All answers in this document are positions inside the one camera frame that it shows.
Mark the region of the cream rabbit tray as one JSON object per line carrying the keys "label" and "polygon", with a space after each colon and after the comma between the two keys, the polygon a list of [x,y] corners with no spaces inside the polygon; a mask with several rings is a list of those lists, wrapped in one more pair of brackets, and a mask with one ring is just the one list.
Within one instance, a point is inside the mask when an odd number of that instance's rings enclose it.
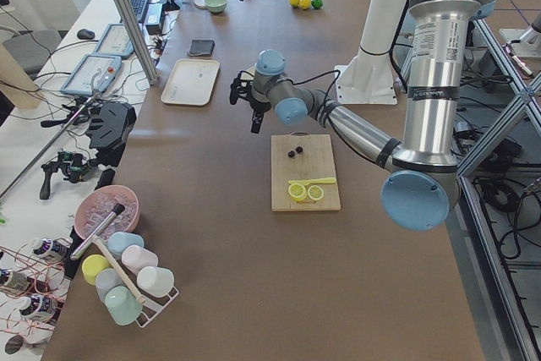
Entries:
{"label": "cream rabbit tray", "polygon": [[170,105],[206,105],[210,101],[219,68],[220,63],[216,60],[177,60],[161,94],[161,101]]}

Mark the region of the mint green bowl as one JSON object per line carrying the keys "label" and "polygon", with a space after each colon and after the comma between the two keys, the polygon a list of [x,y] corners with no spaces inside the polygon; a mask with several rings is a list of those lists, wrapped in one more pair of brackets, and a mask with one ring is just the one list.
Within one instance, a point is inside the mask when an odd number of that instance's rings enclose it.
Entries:
{"label": "mint green bowl", "polygon": [[227,7],[227,0],[204,0],[205,7],[213,14],[220,14],[225,11]]}

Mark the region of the yellow lemon near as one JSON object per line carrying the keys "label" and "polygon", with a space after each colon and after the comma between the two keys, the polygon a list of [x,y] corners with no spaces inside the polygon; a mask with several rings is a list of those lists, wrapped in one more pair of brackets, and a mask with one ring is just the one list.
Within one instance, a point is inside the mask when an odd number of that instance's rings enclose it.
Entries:
{"label": "yellow lemon near", "polygon": [[299,0],[298,7],[302,10],[307,10],[312,8],[312,0]]}

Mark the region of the green lime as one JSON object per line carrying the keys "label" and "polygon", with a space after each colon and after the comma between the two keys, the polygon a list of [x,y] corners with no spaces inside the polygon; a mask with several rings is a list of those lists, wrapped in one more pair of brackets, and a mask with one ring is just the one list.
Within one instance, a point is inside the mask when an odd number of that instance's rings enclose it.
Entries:
{"label": "green lime", "polygon": [[322,9],[323,4],[324,4],[323,0],[311,0],[311,6],[315,10]]}

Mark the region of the grey folded cloth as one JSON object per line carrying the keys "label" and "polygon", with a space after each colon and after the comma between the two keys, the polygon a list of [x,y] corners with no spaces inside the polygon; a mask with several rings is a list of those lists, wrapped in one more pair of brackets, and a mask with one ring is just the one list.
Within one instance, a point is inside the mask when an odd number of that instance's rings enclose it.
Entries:
{"label": "grey folded cloth", "polygon": [[191,41],[188,55],[190,57],[209,57],[215,48],[214,40],[194,39]]}

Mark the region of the bamboo cutting board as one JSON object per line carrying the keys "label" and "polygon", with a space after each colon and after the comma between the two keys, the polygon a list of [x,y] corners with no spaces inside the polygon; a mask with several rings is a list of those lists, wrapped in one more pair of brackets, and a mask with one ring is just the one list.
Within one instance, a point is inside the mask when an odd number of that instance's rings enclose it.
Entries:
{"label": "bamboo cutting board", "polygon": [[328,134],[273,135],[270,162],[274,212],[342,208]]}

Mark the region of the lemon slice upper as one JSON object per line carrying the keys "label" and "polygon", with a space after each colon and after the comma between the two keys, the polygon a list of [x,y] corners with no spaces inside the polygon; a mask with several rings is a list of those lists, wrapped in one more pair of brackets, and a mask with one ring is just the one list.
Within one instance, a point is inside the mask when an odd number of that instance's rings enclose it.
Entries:
{"label": "lemon slice upper", "polygon": [[306,187],[301,183],[290,183],[287,192],[290,198],[297,202],[305,200],[308,196]]}

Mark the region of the lemon slice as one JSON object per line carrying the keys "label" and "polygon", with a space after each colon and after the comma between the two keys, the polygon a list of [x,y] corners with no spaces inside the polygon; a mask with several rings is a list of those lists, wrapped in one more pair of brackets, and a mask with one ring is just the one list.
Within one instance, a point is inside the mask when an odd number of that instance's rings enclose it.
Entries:
{"label": "lemon slice", "polygon": [[297,202],[305,200],[308,196],[306,187],[301,183],[290,183],[287,192],[290,198]]}
{"label": "lemon slice", "polygon": [[312,201],[320,201],[325,197],[325,191],[324,189],[317,185],[309,185],[307,187],[307,198]]}

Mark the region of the yellow plastic knife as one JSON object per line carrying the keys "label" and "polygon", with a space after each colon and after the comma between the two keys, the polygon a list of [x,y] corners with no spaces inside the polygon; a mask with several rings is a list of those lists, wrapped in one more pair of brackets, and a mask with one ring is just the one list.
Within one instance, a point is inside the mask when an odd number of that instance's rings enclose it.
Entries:
{"label": "yellow plastic knife", "polygon": [[289,184],[302,184],[303,186],[308,186],[310,184],[335,184],[336,178],[327,177],[327,178],[311,178],[311,179],[290,179],[287,181]]}

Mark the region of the lemon slice lower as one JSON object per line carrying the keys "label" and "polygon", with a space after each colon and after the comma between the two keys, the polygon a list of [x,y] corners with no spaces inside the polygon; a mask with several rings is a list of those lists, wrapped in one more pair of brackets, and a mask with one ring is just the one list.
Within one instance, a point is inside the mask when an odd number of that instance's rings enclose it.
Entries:
{"label": "lemon slice lower", "polygon": [[320,201],[325,197],[325,191],[324,189],[317,185],[309,185],[307,187],[307,198],[312,201]]}

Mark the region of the blue teach pendant far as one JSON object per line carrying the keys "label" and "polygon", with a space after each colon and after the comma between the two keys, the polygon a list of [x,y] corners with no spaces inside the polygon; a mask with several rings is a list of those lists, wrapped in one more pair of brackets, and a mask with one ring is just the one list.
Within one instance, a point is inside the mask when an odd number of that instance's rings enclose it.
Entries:
{"label": "blue teach pendant far", "polygon": [[134,52],[124,24],[109,24],[98,41],[94,53],[128,58]]}

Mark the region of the blue teach pendant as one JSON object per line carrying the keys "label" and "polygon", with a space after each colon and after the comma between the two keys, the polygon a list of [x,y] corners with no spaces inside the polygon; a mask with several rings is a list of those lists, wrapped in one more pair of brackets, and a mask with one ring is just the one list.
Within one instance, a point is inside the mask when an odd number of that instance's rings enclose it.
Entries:
{"label": "blue teach pendant", "polygon": [[128,58],[134,52],[124,24],[109,24],[98,41],[94,53]]}
{"label": "blue teach pendant", "polygon": [[71,96],[92,96],[94,92],[104,93],[115,80],[122,59],[119,56],[107,54],[85,55],[60,92]]}

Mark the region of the black computer mouse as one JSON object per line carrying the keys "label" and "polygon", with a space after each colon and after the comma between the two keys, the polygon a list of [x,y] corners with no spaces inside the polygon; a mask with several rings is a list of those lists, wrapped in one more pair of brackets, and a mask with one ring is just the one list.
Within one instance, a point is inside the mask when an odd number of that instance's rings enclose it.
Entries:
{"label": "black computer mouse", "polygon": [[80,40],[94,40],[96,34],[93,30],[81,29],[77,32],[76,36]]}

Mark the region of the metal muddler black tip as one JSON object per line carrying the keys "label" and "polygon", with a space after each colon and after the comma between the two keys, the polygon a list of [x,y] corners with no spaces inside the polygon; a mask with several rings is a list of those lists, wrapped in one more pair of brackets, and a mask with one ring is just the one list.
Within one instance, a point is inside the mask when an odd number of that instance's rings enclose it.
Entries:
{"label": "metal muddler black tip", "polygon": [[92,244],[93,239],[98,237],[102,231],[109,227],[115,219],[121,215],[125,210],[125,206],[118,203],[115,204],[112,211],[99,223],[95,229],[89,234],[89,236],[73,251],[69,256],[71,260],[79,260],[87,248]]}

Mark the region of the blue teach pendant near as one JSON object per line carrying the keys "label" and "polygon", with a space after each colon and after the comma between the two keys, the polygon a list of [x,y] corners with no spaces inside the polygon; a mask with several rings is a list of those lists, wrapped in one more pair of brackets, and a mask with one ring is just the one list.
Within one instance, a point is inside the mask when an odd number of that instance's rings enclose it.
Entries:
{"label": "blue teach pendant near", "polygon": [[122,59],[119,56],[107,54],[85,55],[60,92],[71,96],[92,96],[94,92],[104,93],[115,80]]}

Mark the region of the pink bowl with ice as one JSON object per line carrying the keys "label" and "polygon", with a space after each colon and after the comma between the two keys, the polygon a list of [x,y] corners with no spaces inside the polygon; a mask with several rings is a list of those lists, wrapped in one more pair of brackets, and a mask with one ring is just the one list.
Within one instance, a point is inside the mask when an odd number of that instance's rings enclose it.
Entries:
{"label": "pink bowl with ice", "polygon": [[75,213],[74,230],[81,238],[87,238],[116,205],[123,205],[124,210],[101,236],[108,240],[115,232],[132,232],[139,223],[139,200],[132,189],[122,185],[108,185],[86,197]]}

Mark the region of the light blue cup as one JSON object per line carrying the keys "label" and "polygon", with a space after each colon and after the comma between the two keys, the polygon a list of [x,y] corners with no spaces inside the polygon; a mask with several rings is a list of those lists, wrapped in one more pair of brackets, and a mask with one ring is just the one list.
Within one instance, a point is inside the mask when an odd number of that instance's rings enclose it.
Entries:
{"label": "light blue cup", "polygon": [[107,248],[117,260],[122,257],[123,251],[131,245],[144,248],[145,240],[139,234],[131,232],[115,232],[107,240]]}

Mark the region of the pink cup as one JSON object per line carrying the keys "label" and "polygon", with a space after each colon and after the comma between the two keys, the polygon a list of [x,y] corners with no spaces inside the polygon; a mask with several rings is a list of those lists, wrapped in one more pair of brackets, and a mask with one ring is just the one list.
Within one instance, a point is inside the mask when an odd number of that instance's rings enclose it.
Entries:
{"label": "pink cup", "polygon": [[128,246],[122,252],[121,261],[136,276],[143,268],[158,266],[159,263],[158,256],[155,253],[135,244]]}

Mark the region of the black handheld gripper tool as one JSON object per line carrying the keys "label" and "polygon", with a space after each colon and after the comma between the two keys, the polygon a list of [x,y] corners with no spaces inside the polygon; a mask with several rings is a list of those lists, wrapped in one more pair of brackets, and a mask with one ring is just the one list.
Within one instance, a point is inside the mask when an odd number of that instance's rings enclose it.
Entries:
{"label": "black handheld gripper tool", "polygon": [[87,159],[81,153],[60,150],[57,153],[56,160],[50,160],[41,165],[45,179],[41,186],[39,198],[41,200],[50,198],[53,173],[61,171],[64,180],[70,183],[79,183],[83,182],[85,176],[97,165],[97,159]]}

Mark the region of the white cup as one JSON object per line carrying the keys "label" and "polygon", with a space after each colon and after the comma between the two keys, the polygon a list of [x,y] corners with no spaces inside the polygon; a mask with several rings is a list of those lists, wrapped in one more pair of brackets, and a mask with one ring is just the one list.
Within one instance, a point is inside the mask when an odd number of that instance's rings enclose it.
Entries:
{"label": "white cup", "polygon": [[137,275],[137,285],[156,298],[165,297],[173,288],[174,275],[167,268],[146,266]]}

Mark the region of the white cup rack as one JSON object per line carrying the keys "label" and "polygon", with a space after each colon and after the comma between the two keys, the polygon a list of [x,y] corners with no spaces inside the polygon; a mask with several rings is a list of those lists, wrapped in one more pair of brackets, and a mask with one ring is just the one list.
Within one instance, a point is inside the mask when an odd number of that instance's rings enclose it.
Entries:
{"label": "white cup rack", "polygon": [[172,290],[161,298],[156,298],[147,293],[137,285],[137,276],[130,276],[124,269],[123,264],[116,260],[107,248],[107,245],[102,239],[95,237],[92,242],[109,261],[111,268],[113,268],[123,280],[123,286],[125,286],[136,298],[136,300],[142,304],[143,309],[135,323],[140,328],[145,328],[153,320],[158,318],[164,310],[172,304],[172,302],[180,295],[180,289],[174,285]]}

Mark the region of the yellow cup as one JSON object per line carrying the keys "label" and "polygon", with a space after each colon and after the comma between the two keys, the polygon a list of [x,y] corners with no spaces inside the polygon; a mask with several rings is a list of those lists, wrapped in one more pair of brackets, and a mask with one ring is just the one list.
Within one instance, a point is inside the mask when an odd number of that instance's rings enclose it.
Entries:
{"label": "yellow cup", "polygon": [[107,258],[102,254],[89,255],[82,262],[84,279],[92,286],[95,286],[98,275],[108,268],[111,268],[111,265]]}

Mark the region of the grey cup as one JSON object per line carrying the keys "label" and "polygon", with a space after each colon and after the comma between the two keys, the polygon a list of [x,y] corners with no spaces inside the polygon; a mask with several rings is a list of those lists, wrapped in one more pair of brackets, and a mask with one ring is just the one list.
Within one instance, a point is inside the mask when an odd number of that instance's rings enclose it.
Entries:
{"label": "grey cup", "polygon": [[102,270],[95,279],[98,298],[104,303],[106,295],[115,287],[123,285],[122,278],[113,268]]}

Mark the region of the mint cup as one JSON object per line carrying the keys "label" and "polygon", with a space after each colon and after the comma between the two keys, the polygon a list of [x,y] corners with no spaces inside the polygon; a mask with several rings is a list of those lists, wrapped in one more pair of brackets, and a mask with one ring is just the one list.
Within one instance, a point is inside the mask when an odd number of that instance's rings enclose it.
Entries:
{"label": "mint cup", "polygon": [[117,325],[129,325],[137,320],[143,306],[125,287],[111,289],[104,300],[107,310]]}

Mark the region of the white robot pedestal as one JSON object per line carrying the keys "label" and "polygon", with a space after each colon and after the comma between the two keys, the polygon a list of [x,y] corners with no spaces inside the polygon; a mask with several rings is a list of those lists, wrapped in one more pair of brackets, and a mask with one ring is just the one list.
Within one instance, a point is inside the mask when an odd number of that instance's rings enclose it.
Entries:
{"label": "white robot pedestal", "polygon": [[391,47],[407,0],[370,0],[358,54],[341,71],[336,97],[341,104],[395,105]]}

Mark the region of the aluminium frame post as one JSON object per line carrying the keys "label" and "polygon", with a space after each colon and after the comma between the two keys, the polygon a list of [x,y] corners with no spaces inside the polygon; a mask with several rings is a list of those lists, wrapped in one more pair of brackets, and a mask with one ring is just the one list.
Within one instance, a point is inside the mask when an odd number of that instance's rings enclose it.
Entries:
{"label": "aluminium frame post", "polygon": [[153,59],[150,57],[149,50],[145,43],[145,38],[141,33],[139,23],[135,17],[134,11],[129,0],[113,0],[117,11],[122,18],[128,37],[132,42],[136,57],[143,69],[150,85],[158,82],[159,76]]}

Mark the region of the black perforated bracket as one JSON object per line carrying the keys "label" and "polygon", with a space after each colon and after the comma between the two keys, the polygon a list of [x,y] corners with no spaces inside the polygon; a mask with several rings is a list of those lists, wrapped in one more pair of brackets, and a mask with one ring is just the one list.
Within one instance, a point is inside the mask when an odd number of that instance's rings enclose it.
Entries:
{"label": "black perforated bracket", "polygon": [[135,121],[135,109],[127,102],[108,101],[91,113],[85,135],[90,138],[89,147],[97,150],[100,164],[118,166]]}

